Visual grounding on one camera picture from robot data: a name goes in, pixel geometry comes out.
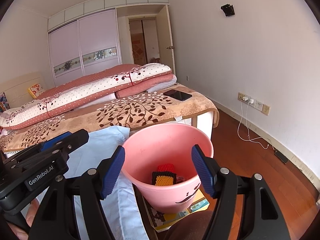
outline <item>finger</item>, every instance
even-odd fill
[[[23,231],[21,228],[8,223],[9,227],[11,228],[12,232],[20,239],[20,240],[28,240],[28,234]]]
[[[36,198],[30,203],[30,207],[26,215],[26,221],[30,227],[32,226],[33,220],[35,219],[39,206],[39,201]]]

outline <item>pink bucket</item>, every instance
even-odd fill
[[[122,171],[153,208],[167,214],[181,212],[191,205],[201,184],[191,159],[195,144],[206,156],[213,157],[210,139],[195,127],[163,123],[144,128],[124,143]],[[151,185],[152,172],[167,163],[173,164],[177,176],[185,181],[172,186]]]

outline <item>yellow pillow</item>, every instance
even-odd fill
[[[44,89],[42,88],[41,84],[38,83],[33,85],[32,87],[29,87],[28,92],[33,98],[37,98],[41,93],[44,92]]]

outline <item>yellow foam mesh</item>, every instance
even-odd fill
[[[157,176],[156,186],[170,186],[173,185],[173,177]]]

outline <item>headboard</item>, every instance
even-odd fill
[[[41,83],[42,87],[46,89],[42,75],[39,72],[25,74],[0,83],[0,93],[5,92],[11,108],[19,107],[33,100],[28,88],[37,83]]]

